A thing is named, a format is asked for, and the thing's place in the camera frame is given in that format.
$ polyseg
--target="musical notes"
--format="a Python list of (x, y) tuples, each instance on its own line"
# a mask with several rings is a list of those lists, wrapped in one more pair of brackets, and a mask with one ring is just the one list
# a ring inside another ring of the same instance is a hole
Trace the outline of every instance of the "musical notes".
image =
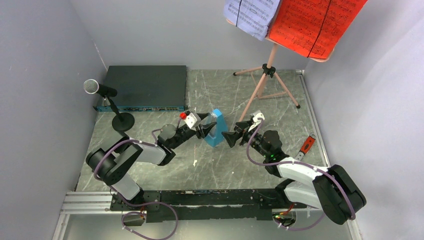
[(241, 30), (262, 41), (279, 3), (280, 0), (225, 0), (224, 16)]
[(326, 59), (366, 2), (283, 0), (269, 39), (302, 56)]

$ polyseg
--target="red object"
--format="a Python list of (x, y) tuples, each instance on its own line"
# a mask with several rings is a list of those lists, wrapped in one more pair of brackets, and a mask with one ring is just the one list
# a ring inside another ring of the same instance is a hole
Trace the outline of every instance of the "red object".
[(300, 149), (300, 151), (306, 154), (309, 151), (309, 149), (311, 149), (314, 143), (315, 143), (315, 138), (313, 138), (312, 136), (308, 136), (302, 148)]
[(284, 0), (269, 39), (296, 53), (327, 59), (367, 0)]
[(186, 114), (185, 112), (182, 112), (182, 113), (179, 115), (179, 117), (180, 117), (182, 120), (184, 120), (184, 119), (186, 119), (186, 118), (187, 118), (187, 114)]

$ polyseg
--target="gray wall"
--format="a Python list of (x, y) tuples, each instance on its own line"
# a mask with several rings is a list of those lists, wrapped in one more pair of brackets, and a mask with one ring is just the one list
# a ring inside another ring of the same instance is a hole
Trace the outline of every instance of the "gray wall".
[[(226, 22), (224, 0), (71, 0), (109, 65), (246, 69), (266, 63), (272, 43)], [(308, 59), (279, 48), (274, 66), (305, 69)]]
[(424, 3), (368, 1), (305, 79), (332, 164), (367, 198), (364, 239), (424, 235)]
[(51, 239), (93, 131), (83, 81), (105, 68), (68, 0), (2, 1), (0, 29), (0, 238)]

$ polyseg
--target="wire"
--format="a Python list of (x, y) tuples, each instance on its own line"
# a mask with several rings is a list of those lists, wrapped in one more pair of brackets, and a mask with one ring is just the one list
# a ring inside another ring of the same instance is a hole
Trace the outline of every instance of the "wire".
[(266, 198), (266, 199), (277, 199), (276, 197), (270, 197), (270, 196), (265, 196), (264, 194), (260, 193), (260, 192), (256, 192), (257, 194), (261, 195), (262, 197)]
[(128, 231), (130, 231), (131, 233), (133, 233), (133, 234), (135, 234), (135, 235), (137, 235), (137, 236), (139, 236), (139, 237), (142, 237), (142, 238), (144, 238), (144, 239), (147, 239), (147, 240), (166, 240), (166, 239), (169, 239), (170, 237), (172, 237), (174, 234), (175, 234), (175, 232), (177, 231), (177, 227), (178, 227), (178, 215), (177, 215), (177, 212), (175, 211), (175, 209), (171, 206), (171, 205), (169, 205), (169, 204), (166, 204), (166, 203), (164, 203), (164, 202), (161, 202), (161, 201), (152, 201), (152, 202), (146, 202), (146, 203), (142, 203), (142, 204), (132, 204), (132, 203), (129, 203), (125, 198), (124, 198), (124, 196), (122, 196), (118, 191), (116, 191), (117, 192), (117, 194), (119, 195), (119, 197), (122, 199), (122, 201), (125, 203), (125, 204), (127, 204), (128, 206), (131, 206), (131, 207), (144, 207), (144, 206), (148, 206), (148, 205), (152, 205), (152, 204), (159, 204), (159, 205), (163, 205), (163, 206), (165, 206), (165, 207), (167, 207), (167, 208), (169, 208), (169, 209), (171, 209), (171, 211), (172, 211), (172, 213), (174, 214), (174, 216), (175, 216), (175, 227), (173, 228), (173, 230), (172, 230), (172, 232), (168, 235), (168, 236), (166, 236), (166, 237), (164, 237), (164, 238), (150, 238), (150, 237), (148, 237), (148, 236), (145, 236), (145, 235), (143, 235), (143, 234), (141, 234), (141, 233), (139, 233), (139, 232), (137, 232), (137, 231), (134, 231), (134, 230), (132, 230), (131, 228), (129, 228), (129, 227), (127, 227), (127, 226), (125, 226), (125, 223), (124, 223), (124, 218), (126, 217), (126, 216), (129, 216), (129, 215), (141, 215), (141, 216), (145, 216), (145, 214), (144, 213), (141, 213), (141, 212), (138, 212), (138, 211), (130, 211), (130, 212), (128, 212), (128, 213), (126, 213), (126, 214), (124, 214), (123, 216), (122, 216), (122, 218), (121, 218), (121, 224), (122, 224), (122, 228), (123, 229), (126, 229), (126, 230), (128, 230)]
[[(286, 230), (289, 230), (289, 231), (304, 231), (304, 230), (308, 230), (308, 229), (311, 229), (311, 228), (315, 227), (317, 224), (319, 224), (321, 222), (321, 220), (324, 218), (324, 216), (325, 216), (325, 214), (322, 213), (321, 216), (318, 218), (318, 220), (316, 220), (316, 222), (312, 223), (310, 226), (307, 226), (307, 227), (291, 228), (291, 227), (284, 226), (284, 225), (283, 225), (283, 227), (285, 227), (285, 229)], [(278, 226), (280, 226), (280, 223), (275, 218), (273, 220), (274, 220), (274, 222), (276, 224), (278, 224)]]
[(158, 144), (158, 138), (156, 137), (155, 132), (160, 131), (160, 130), (161, 129), (158, 128), (158, 129), (151, 131), (151, 135), (153, 136), (153, 139), (154, 139), (154, 144)]
[(295, 224), (296, 223), (296, 220), (294, 219), (294, 218), (280, 218), (280, 217), (278, 217), (278, 218), (274, 218), (274, 222), (278, 225), (278, 227), (280, 227), (280, 226), (284, 226), (284, 227), (291, 227), (293, 224)]
[[(102, 164), (103, 164), (103, 162), (109, 157), (109, 155), (111, 155), (112, 154), (112, 152), (113, 151), (115, 151), (117, 148), (119, 148), (120, 146), (122, 146), (122, 145), (124, 145), (124, 144), (127, 144), (127, 143), (133, 143), (133, 144), (144, 144), (144, 145), (147, 145), (147, 146), (154, 146), (153, 144), (151, 144), (151, 143), (147, 143), (147, 142), (142, 142), (142, 141), (140, 141), (140, 140), (136, 140), (136, 139), (127, 139), (127, 140), (124, 140), (124, 141), (120, 141), (120, 142), (118, 142), (115, 146), (113, 146), (109, 151), (107, 151), (106, 152), (106, 154), (103, 156), (103, 158), (98, 162), (98, 164), (97, 164), (97, 166), (95, 167), (95, 169), (94, 169), (94, 172), (93, 172), (93, 176), (94, 176), (94, 178), (95, 179), (97, 179), (97, 180), (99, 180), (99, 181), (101, 181), (102, 179), (100, 179), (100, 177), (98, 177), (98, 172), (99, 172), (99, 169), (100, 169), (100, 167), (102, 166)], [(131, 206), (131, 207), (144, 207), (144, 206), (148, 206), (148, 205), (152, 205), (152, 204), (159, 204), (159, 205), (163, 205), (163, 206), (165, 206), (165, 207), (167, 207), (167, 208), (169, 208), (169, 209), (171, 209), (171, 211), (173, 212), (173, 214), (175, 215), (175, 227), (174, 227), (174, 229), (172, 230), (172, 232), (168, 235), (168, 236), (166, 236), (166, 237), (164, 237), (164, 238), (159, 238), (159, 239), (156, 239), (156, 238), (150, 238), (150, 237), (148, 237), (148, 236), (145, 236), (145, 235), (143, 235), (143, 234), (141, 234), (141, 233), (139, 233), (139, 232), (137, 232), (137, 231), (134, 231), (134, 230), (132, 230), (131, 228), (129, 228), (129, 227), (127, 227), (127, 226), (125, 226), (125, 223), (124, 223), (124, 218), (126, 217), (126, 216), (128, 216), (128, 215), (140, 215), (140, 216), (143, 216), (143, 217), (146, 217), (145, 216), (145, 214), (144, 213), (142, 213), (142, 212), (138, 212), (138, 211), (131, 211), (131, 212), (128, 212), (128, 213), (126, 213), (126, 214), (124, 214), (123, 216), (122, 216), (122, 218), (121, 218), (121, 223), (122, 223), (122, 229), (126, 229), (126, 230), (128, 230), (128, 231), (130, 231), (131, 233), (133, 233), (133, 234), (135, 234), (135, 235), (137, 235), (137, 236), (139, 236), (139, 237), (142, 237), (142, 238), (144, 238), (144, 239), (147, 239), (147, 240), (166, 240), (166, 239), (169, 239), (170, 237), (172, 237), (174, 234), (175, 234), (175, 232), (176, 232), (176, 230), (177, 230), (177, 227), (178, 227), (178, 216), (177, 216), (177, 212), (173, 209), (173, 207), (171, 206), (171, 205), (169, 205), (169, 204), (166, 204), (166, 203), (164, 203), (164, 202), (161, 202), (161, 201), (157, 201), (157, 202), (155, 202), (155, 201), (152, 201), (152, 202), (146, 202), (146, 203), (142, 203), (142, 204), (132, 204), (132, 203), (129, 203), (126, 199), (125, 199), (125, 197), (124, 196), (122, 196), (122, 194), (120, 194), (114, 187), (112, 187), (112, 186), (109, 186), (110, 187), (110, 189), (111, 190), (113, 190), (113, 191), (115, 191), (116, 192), (116, 194), (118, 194), (118, 196), (122, 199), (122, 201), (125, 203), (125, 204), (127, 204), (128, 206)]]
[(314, 167), (314, 166), (312, 166), (312, 165), (310, 165), (310, 164), (308, 164), (308, 163), (306, 163), (306, 162), (302, 162), (302, 161), (279, 161), (279, 162), (272, 162), (272, 163), (261, 163), (261, 162), (256, 162), (256, 161), (254, 161), (254, 160), (250, 157), (250, 154), (249, 154), (249, 148), (250, 148), (250, 145), (251, 145), (251, 143), (252, 143), (252, 141), (253, 141), (254, 137), (255, 137), (255, 136), (256, 136), (256, 134), (258, 133), (259, 129), (261, 129), (262, 125), (264, 124), (264, 119), (263, 119), (263, 118), (259, 117), (258, 119), (260, 120), (260, 123), (259, 123), (259, 125), (257, 126), (257, 128), (255, 129), (255, 131), (253, 132), (252, 136), (249, 138), (249, 141), (248, 141), (248, 143), (247, 143), (246, 155), (247, 155), (247, 158), (249, 159), (249, 161), (250, 161), (250, 162), (252, 162), (253, 164), (255, 164), (255, 165), (259, 165), (259, 166), (276, 166), (276, 165), (280, 165), (280, 164), (299, 164), (299, 165), (303, 165), (303, 166), (305, 166), (305, 167), (308, 167), (308, 168), (310, 168), (310, 169), (313, 169), (314, 171), (317, 171), (317, 172), (319, 172), (319, 173), (321, 173), (321, 174), (325, 175), (328, 179), (330, 179), (330, 180), (331, 180), (331, 181), (332, 181), (332, 182), (333, 182), (333, 183), (337, 186), (337, 188), (338, 188), (338, 190), (340, 191), (341, 195), (343, 195), (343, 198), (344, 198), (344, 200), (346, 201), (347, 206), (349, 207), (349, 210), (350, 210), (350, 213), (351, 213), (351, 217), (350, 217), (350, 219), (351, 219), (351, 220), (354, 220), (354, 219), (356, 218), (355, 210), (354, 210), (354, 207), (352, 206), (351, 201), (350, 201), (350, 200), (349, 200), (349, 198), (348, 198), (348, 195), (347, 195), (347, 194), (346, 194), (346, 192), (343, 190), (343, 188), (342, 188), (342, 186), (340, 185), (340, 183), (339, 183), (339, 182), (337, 182), (337, 180), (336, 180), (333, 176), (331, 176), (328, 172), (323, 171), (323, 170), (321, 170), (321, 169), (319, 169), (319, 168), (316, 168), (316, 167)]
[(181, 123), (181, 117), (178, 118), (178, 123), (176, 124), (176, 129), (178, 129), (180, 127), (180, 123)]
[(295, 204), (294, 204), (294, 203), (292, 203), (292, 204), (290, 205), (290, 207), (288, 208), (288, 210), (287, 210), (287, 211), (280, 212), (280, 215), (285, 216), (285, 215), (289, 214), (289, 212), (293, 209), (293, 207), (294, 207), (294, 206), (295, 206)]

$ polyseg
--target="blue object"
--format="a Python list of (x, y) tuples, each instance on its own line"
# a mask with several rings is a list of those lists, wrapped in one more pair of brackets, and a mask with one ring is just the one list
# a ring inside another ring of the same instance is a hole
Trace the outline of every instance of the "blue object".
[(217, 108), (210, 113), (206, 119), (206, 124), (213, 121), (216, 121), (216, 126), (214, 126), (212, 130), (210, 130), (209, 134), (204, 138), (207, 144), (209, 144), (212, 148), (224, 140), (224, 136), (221, 133), (228, 131), (228, 126), (224, 120), (224, 116)]

